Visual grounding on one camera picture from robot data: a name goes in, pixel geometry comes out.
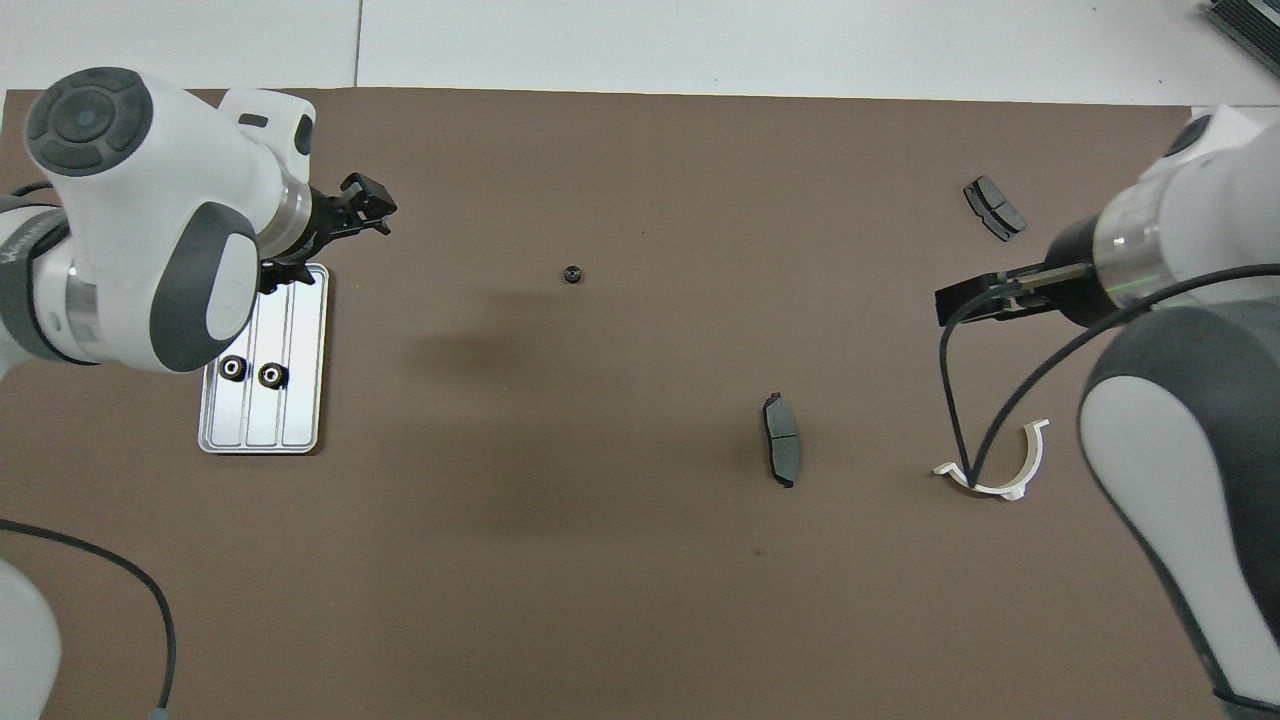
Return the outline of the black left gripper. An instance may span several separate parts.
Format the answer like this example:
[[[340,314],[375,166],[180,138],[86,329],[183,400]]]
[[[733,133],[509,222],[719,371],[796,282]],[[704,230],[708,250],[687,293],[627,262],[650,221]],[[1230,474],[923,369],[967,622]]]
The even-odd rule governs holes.
[[[310,210],[305,228],[285,250],[285,259],[300,259],[285,263],[280,258],[261,260],[259,264],[259,293],[275,293],[282,286],[301,283],[315,284],[307,263],[335,238],[347,238],[365,231],[383,236],[392,233],[388,219],[398,211],[398,204],[387,187],[365,176],[353,172],[340,183],[340,195],[326,196],[310,188]]]

